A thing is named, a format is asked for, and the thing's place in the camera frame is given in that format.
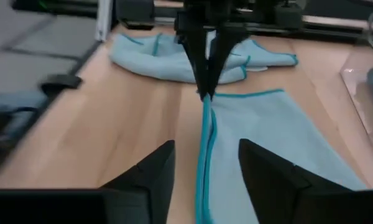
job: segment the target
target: wooden table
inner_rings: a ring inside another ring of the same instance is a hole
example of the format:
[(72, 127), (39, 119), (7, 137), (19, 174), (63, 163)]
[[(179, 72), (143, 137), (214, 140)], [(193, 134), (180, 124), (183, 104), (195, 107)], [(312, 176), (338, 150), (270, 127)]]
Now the wooden table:
[[(128, 34), (158, 32), (172, 33), (156, 28)], [(297, 54), (299, 65), (250, 72), (246, 80), (217, 91), (284, 88), (373, 188), (373, 148), (339, 75), (352, 46), (254, 38), (269, 50)], [(168, 222), (194, 223), (202, 117), (196, 85), (128, 72), (110, 62), (110, 45), (103, 44), (86, 63), (81, 88), (62, 93), (1, 167), (0, 188), (99, 187), (174, 139), (176, 176)]]

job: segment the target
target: clear plastic panel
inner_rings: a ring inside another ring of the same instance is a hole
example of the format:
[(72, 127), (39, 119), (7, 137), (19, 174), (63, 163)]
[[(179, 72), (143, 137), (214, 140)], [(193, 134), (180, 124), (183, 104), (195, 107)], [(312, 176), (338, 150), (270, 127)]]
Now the clear plastic panel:
[(373, 145), (373, 14), (354, 46), (341, 76)]

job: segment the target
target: gray surface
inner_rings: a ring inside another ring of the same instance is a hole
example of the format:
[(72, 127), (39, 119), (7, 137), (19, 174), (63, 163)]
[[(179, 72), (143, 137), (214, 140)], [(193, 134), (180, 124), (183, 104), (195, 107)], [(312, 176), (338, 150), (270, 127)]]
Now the gray surface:
[(47, 14), (13, 11), (8, 0), (0, 0), (0, 46), (48, 18)]
[(81, 57), (94, 44), (96, 20), (60, 16), (14, 49)]
[(73, 60), (0, 53), (0, 93), (36, 89), (47, 75), (66, 74), (75, 64)]

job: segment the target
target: metal frame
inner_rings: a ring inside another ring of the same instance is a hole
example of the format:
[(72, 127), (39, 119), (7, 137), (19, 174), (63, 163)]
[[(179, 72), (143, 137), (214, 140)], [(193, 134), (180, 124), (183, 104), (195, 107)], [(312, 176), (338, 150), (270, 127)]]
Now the metal frame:
[(105, 42), (111, 31), (113, 0), (99, 0), (95, 39)]

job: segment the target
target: wooden tabletop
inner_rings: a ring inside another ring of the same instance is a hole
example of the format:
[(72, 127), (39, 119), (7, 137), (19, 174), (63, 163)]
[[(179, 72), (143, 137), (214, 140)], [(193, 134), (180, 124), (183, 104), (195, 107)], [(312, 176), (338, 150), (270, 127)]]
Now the wooden tabletop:
[[(129, 35), (172, 33), (167, 28)], [(373, 188), (373, 148), (339, 75), (352, 46), (253, 37), (275, 52), (297, 54), (296, 67), (249, 72), (217, 92), (283, 88), (329, 143)], [(111, 63), (111, 42), (86, 63), (78, 90), (63, 92), (0, 169), (0, 188), (99, 187), (168, 139), (176, 142), (169, 223), (194, 223), (202, 104), (196, 85), (142, 77)]]

